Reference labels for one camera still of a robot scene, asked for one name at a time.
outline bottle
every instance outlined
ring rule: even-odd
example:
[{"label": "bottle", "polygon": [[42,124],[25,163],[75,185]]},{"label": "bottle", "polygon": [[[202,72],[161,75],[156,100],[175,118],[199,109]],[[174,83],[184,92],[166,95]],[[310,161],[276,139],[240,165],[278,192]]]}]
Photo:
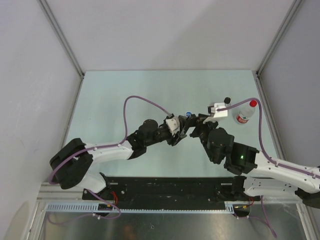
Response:
[{"label": "bottle", "polygon": [[255,113],[257,101],[252,100],[249,105],[243,106],[239,113],[236,115],[237,122],[241,124],[245,124],[249,121],[249,119],[252,117],[252,115]]}]

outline red label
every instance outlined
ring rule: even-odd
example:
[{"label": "red label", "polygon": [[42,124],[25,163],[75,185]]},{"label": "red label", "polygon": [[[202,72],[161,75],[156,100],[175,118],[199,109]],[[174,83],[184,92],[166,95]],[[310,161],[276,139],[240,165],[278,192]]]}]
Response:
[{"label": "red label", "polygon": [[239,115],[236,116],[236,119],[238,120],[239,123],[242,123],[242,124],[245,124],[246,122],[249,121],[249,119],[247,119],[247,120],[242,119]]}]

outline metal floor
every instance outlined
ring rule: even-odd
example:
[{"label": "metal floor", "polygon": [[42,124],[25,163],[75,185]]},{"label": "metal floor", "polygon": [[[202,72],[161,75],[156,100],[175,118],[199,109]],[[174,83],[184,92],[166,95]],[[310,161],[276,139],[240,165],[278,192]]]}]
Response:
[{"label": "metal floor", "polygon": [[[265,206],[279,240],[305,240],[295,204]],[[51,213],[53,222],[64,222],[81,213]],[[264,219],[255,204],[251,216]],[[269,228],[258,220],[237,220],[231,214],[123,213],[113,220],[84,217],[62,226],[43,222],[40,240],[273,240]]]}]

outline gray wall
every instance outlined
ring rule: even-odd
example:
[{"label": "gray wall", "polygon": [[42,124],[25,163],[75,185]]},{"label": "gray wall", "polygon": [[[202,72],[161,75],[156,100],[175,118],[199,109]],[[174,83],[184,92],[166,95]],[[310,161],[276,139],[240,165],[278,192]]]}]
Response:
[{"label": "gray wall", "polygon": [[320,165],[319,11],[319,0],[303,3],[261,76],[286,159],[307,166]]},{"label": "gray wall", "polygon": [[79,81],[37,1],[1,1],[0,239],[23,234]]}]

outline light blue table surface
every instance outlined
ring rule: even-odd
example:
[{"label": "light blue table surface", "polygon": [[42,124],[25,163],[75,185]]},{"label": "light blue table surface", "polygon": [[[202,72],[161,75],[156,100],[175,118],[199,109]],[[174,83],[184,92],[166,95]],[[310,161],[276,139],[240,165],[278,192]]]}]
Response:
[{"label": "light blue table surface", "polygon": [[[212,102],[231,98],[235,104],[247,98],[259,98],[254,77],[249,70],[169,70],[169,71],[87,71],[80,90],[66,143],[81,138],[85,143],[109,143],[125,134],[123,104],[130,95],[147,98],[169,112],[185,115],[207,114]],[[234,120],[237,109],[219,123],[235,142],[260,149],[256,113],[248,123]],[[161,124],[166,115],[153,105],[130,99],[126,116],[131,134],[146,120]],[[270,156],[277,156],[265,115],[262,139]],[[115,160],[100,165],[106,176],[124,177],[229,177],[232,173],[209,161],[198,138],[187,137],[172,147],[166,141],[147,148],[132,160]]]}]

